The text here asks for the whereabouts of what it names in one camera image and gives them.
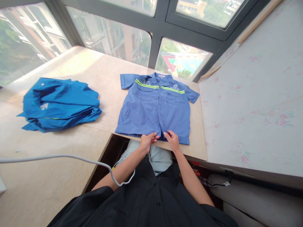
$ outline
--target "black sleeve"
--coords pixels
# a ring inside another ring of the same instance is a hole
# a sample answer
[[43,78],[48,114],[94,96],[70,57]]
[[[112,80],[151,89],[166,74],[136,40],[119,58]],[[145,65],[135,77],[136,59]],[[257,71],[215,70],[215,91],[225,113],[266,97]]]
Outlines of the black sleeve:
[[238,227],[238,224],[229,215],[223,211],[207,204],[200,204],[202,209],[208,213],[212,219],[222,227]]
[[49,223],[51,226],[81,226],[95,210],[113,194],[109,186],[104,186],[94,191],[87,192],[73,198]]

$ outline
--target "reflective stripe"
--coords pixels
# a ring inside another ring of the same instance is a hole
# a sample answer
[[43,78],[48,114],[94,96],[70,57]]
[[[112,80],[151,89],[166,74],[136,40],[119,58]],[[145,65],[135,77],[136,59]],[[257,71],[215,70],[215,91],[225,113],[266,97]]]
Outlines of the reflective stripe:
[[164,86],[162,86],[162,88],[165,89],[165,90],[171,90],[171,91],[174,91],[174,92],[178,92],[180,94],[184,94],[185,93],[184,91],[179,91],[179,90],[175,90],[175,89],[164,87]]
[[136,83],[143,86],[143,87],[149,87],[149,88],[154,88],[154,89],[159,88],[159,86],[152,86],[152,85],[143,84],[138,79],[136,79]]

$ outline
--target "hand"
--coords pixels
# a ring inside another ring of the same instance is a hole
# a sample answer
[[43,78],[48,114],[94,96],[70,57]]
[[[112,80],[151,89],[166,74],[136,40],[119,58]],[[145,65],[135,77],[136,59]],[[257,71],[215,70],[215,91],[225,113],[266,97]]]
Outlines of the hand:
[[172,151],[174,153],[181,151],[178,136],[172,130],[168,130],[168,132],[169,134],[164,132],[164,136],[168,140],[169,146],[172,149]]
[[139,148],[145,153],[148,154],[149,150],[151,148],[151,145],[157,142],[157,139],[159,139],[160,136],[157,136],[156,132],[153,132],[149,135],[142,135],[141,136],[141,143]]

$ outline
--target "red track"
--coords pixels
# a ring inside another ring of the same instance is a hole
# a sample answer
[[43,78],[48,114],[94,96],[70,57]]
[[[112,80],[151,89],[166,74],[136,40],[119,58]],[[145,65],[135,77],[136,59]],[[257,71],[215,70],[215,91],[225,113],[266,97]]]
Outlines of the red track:
[[171,62],[169,61],[169,58],[176,58],[176,57],[175,56],[167,56],[167,55],[162,56],[162,57],[163,57],[166,65],[168,66],[169,70],[171,72],[175,72],[176,71],[176,66],[171,64]]

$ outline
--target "blue work shirt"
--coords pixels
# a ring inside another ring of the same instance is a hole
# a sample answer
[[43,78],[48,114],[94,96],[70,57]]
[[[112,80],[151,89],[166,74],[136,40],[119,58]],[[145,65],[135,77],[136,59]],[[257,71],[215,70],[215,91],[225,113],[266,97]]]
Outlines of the blue work shirt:
[[172,130],[179,142],[189,145],[190,106],[199,93],[176,81],[171,75],[121,74],[121,88],[129,89],[120,111],[116,133],[141,137],[156,132],[167,141],[163,132]]
[[23,113],[25,130],[60,131],[95,121],[102,110],[98,92],[79,81],[40,78],[25,94]]

